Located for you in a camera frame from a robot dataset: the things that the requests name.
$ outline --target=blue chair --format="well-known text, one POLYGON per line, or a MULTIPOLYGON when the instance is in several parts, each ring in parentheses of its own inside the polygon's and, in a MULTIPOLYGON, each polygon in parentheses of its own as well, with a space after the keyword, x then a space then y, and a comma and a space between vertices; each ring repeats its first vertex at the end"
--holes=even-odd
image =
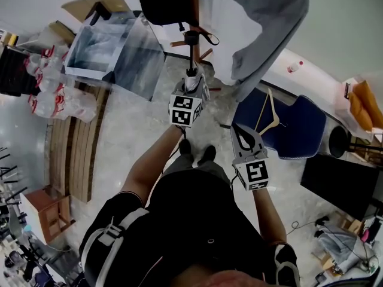
MULTIPOLYGON (((233 123, 255 129, 265 99, 266 93, 255 88, 238 105, 233 123)), ((326 124, 324 112, 305 96, 299 96, 292 105, 276 98, 273 98, 273 102, 280 124, 262 135, 265 146, 277 151, 278 156, 284 160, 313 157, 318 152, 323 137, 326 124)), ((271 122, 273 116, 268 98, 257 132, 262 131, 271 122)))

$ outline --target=black t-shirt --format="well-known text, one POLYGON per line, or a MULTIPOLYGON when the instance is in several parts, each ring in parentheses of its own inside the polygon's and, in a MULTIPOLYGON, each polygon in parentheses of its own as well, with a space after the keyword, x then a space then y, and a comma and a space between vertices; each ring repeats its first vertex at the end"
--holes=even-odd
MULTIPOLYGON (((112 220, 121 222, 141 207, 141 199, 132 192, 109 199, 88 229, 80 255, 97 229, 105 228, 112 220)), ((122 279, 127 286, 166 286, 195 263, 215 271, 239 270, 275 283, 275 247, 266 245, 238 209, 228 184, 220 178, 200 170, 166 175, 153 190, 146 210, 123 233, 123 243, 109 268, 105 286, 122 279)), ((296 265, 293 250, 289 246, 287 250, 288 261, 296 265)), ((99 247, 87 252, 83 268, 90 286, 96 285, 94 277, 108 252, 99 247)))

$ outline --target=marble floor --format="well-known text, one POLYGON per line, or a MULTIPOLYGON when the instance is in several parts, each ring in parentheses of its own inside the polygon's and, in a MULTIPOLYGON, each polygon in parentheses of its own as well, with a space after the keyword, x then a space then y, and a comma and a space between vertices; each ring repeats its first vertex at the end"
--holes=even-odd
MULTIPOLYGON (((105 201, 119 191, 135 160, 169 126, 169 95, 187 66, 186 60, 167 57, 152 102, 119 86, 113 87, 98 141, 92 200, 84 204, 73 198, 71 202, 72 215, 77 222, 65 233, 65 237, 75 250, 78 250, 86 230, 105 201)), ((232 97, 234 87, 225 86, 213 78, 212 67, 204 65, 204 68, 209 87, 222 89, 211 92, 211 101, 193 128, 187 131, 187 137, 194 146, 195 154, 199 156, 206 144, 215 145, 216 162, 231 179, 235 174, 231 165, 233 151, 230 132, 222 129, 219 124, 230 124, 233 118, 237 106, 232 97)), ((273 91, 273 95, 288 104, 294 102, 294 98, 278 90, 273 91)), ((337 122, 327 119, 322 152, 328 151, 325 142, 336 125, 337 122)), ((287 232, 291 231, 293 221, 299 221, 303 225, 336 210, 332 204, 299 185, 305 160, 281 160, 272 150, 269 150, 269 158, 268 190, 287 232)), ((344 159, 354 160, 350 154, 345 154, 344 159)), ((234 182, 234 191, 239 208, 258 228, 253 195, 246 192, 238 180, 234 182)), ((288 242, 294 247, 298 257, 302 286, 312 286, 315 275, 321 271, 319 262, 311 256, 312 250, 318 246, 313 237, 314 231, 314 225, 308 225, 288 235, 288 242)))

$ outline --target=orange cushion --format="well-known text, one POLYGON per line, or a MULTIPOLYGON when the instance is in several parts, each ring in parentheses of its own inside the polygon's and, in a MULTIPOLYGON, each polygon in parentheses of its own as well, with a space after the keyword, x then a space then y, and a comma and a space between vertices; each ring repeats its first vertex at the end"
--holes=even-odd
POLYGON ((383 114, 376 103, 375 96, 373 95, 368 83, 364 81, 356 84, 352 88, 352 91, 361 100, 362 105, 369 113, 373 126, 383 129, 383 114))
POLYGON ((351 104, 350 111, 361 128, 365 131, 372 131, 372 120, 369 113, 361 104, 360 99, 354 93, 349 93, 348 99, 351 104))

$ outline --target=bottle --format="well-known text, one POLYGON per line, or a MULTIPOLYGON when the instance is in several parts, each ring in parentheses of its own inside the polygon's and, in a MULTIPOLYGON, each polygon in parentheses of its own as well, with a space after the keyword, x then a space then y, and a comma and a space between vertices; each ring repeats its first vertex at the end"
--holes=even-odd
POLYGON ((287 67, 287 72, 289 74, 292 74, 293 72, 296 72, 299 69, 299 67, 301 67, 302 65, 303 65, 302 60, 299 63, 293 63, 289 67, 287 67))

